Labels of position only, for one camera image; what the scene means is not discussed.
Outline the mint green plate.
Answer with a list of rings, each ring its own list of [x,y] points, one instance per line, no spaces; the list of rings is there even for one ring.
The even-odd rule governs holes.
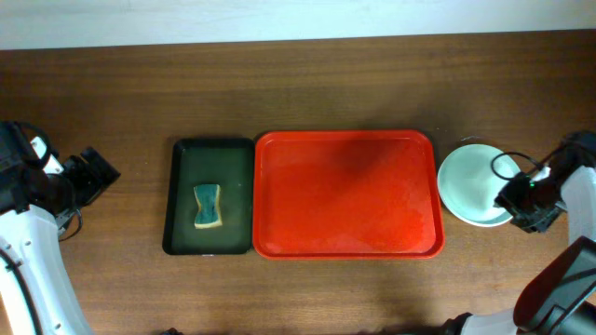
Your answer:
[[[466,217],[474,221],[486,221],[504,213],[494,199],[507,184],[499,178],[514,177],[521,170],[507,155],[491,162],[502,151],[486,144],[468,144],[452,151],[442,162],[438,172],[440,198],[458,218]]]

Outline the green yellow sponge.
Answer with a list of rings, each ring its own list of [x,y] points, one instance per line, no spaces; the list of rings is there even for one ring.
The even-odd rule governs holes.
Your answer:
[[[200,184],[195,186],[193,191],[197,204],[195,228],[210,229],[222,226],[221,186],[219,184]]]

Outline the white plate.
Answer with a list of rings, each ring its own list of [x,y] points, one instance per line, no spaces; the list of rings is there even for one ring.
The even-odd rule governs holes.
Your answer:
[[[465,223],[474,225],[474,226],[478,226],[478,227],[482,227],[482,228],[492,228],[492,227],[496,227],[499,225],[503,225],[505,223],[508,223],[511,221],[512,216],[510,214],[504,213],[502,215],[499,215],[495,218],[492,218],[490,220],[486,220],[486,221],[474,221],[470,218],[466,218],[466,217],[460,217],[458,216],[458,219],[460,221],[463,221]]]

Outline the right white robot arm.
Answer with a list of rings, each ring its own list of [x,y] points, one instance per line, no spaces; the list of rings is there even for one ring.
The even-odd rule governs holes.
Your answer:
[[[592,334],[595,307],[595,134],[565,136],[528,172],[504,176],[486,192],[526,233],[543,233],[567,213],[569,245],[523,290],[513,309],[493,315],[464,313],[440,334]]]

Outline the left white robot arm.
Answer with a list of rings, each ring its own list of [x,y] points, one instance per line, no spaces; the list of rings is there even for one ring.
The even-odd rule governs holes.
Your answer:
[[[60,244],[72,220],[120,176],[97,151],[59,163],[36,141],[41,167],[6,171],[1,198],[1,298],[15,334],[89,334]]]

